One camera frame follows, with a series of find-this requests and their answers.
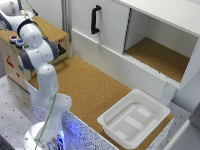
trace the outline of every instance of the handle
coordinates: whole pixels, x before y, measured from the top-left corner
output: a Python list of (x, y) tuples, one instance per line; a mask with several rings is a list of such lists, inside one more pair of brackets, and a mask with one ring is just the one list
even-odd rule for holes
[(101, 10), (101, 7), (98, 5), (96, 5), (96, 8), (92, 10), (92, 24), (91, 24), (92, 34), (96, 34), (100, 31), (98, 28), (96, 28), (96, 12), (98, 10)]

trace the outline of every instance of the white wall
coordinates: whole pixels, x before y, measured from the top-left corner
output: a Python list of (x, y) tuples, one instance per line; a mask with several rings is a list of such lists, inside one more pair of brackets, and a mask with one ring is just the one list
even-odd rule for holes
[(178, 90), (173, 102), (192, 112), (200, 102), (200, 71), (181, 90)]
[[(21, 2), (24, 10), (28, 8), (26, 0), (21, 0)], [(35, 0), (33, 8), (41, 18), (62, 29), (61, 0)]]

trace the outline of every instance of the cardboard box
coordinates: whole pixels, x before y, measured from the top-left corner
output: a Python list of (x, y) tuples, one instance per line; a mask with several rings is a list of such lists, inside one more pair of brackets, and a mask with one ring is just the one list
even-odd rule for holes
[[(53, 41), (57, 45), (60, 44), (66, 50), (66, 52), (54, 60), (53, 63), (56, 65), (67, 59), (69, 57), (69, 35), (40, 17), (35, 17), (34, 21), (38, 23), (50, 41)], [(14, 44), (10, 44), (9, 38), (12, 35), (17, 34), (12, 31), (9, 31), (9, 34), (4, 30), (0, 31), (0, 50), (5, 71), (10, 78), (28, 91), (24, 79), (29, 81), (36, 76), (36, 72), (30, 72), (20, 66), (18, 62), (18, 54), (22, 49), (17, 48)]]

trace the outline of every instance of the cork countertop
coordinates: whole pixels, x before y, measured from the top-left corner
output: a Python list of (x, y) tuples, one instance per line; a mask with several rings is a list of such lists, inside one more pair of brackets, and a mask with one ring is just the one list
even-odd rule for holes
[[(56, 26), (52, 25), (51, 23), (45, 21), (40, 17), (35, 17), (33, 18), (33, 20), (40, 26), (40, 28), (43, 30), (43, 32), (49, 38), (50, 41), (56, 41), (64, 36), (68, 36), (66, 32), (57, 28)], [(7, 34), (4, 30), (0, 30), (0, 37), (7, 42), (9, 42), (9, 38), (12, 35), (17, 35), (17, 33), (9, 31), (9, 34)]]
[[(72, 98), (73, 105), (70, 111), (120, 150), (123, 150), (105, 134), (102, 126), (97, 122), (97, 118), (131, 92), (131, 89), (76, 55), (56, 65), (55, 68), (58, 74), (59, 93)], [(29, 82), (38, 88), (36, 77)], [(146, 149), (172, 119), (173, 115), (168, 115), (136, 150)]]

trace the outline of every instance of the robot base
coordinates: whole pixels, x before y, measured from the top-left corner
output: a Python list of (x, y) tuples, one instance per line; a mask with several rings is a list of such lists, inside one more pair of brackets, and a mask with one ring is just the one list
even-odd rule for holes
[[(34, 140), (34, 137), (37, 135), (39, 130), (43, 127), (45, 122), (40, 122), (35, 125), (33, 125), (25, 134), (24, 137), (24, 150), (35, 150), (37, 141)], [(70, 138), (67, 135), (68, 133), (65, 133), (63, 135), (63, 149), (66, 150), (66, 148), (69, 145)], [(53, 142), (47, 143), (48, 145), (41, 145), (38, 144), (36, 150), (57, 150), (57, 146)]]

